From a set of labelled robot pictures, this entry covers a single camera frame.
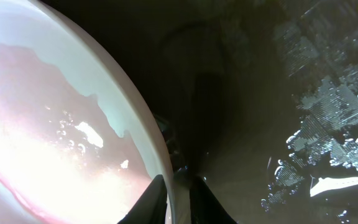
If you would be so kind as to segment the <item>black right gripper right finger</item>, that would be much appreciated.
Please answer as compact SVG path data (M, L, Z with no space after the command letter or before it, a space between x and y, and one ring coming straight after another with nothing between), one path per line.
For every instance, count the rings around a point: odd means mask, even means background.
M193 179L190 187L190 211L192 224L236 224L198 176Z

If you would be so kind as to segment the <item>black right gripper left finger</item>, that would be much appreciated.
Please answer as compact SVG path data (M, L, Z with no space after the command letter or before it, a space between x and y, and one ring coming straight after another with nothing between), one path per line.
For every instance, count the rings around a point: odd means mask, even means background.
M165 224L167 188L163 175L156 175L128 214L117 224Z

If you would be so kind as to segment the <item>pink stained white plate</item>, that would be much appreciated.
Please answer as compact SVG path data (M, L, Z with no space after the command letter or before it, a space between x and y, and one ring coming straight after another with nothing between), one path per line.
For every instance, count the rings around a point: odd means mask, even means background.
M173 171L121 66L39 1L0 1L0 223L117 223Z

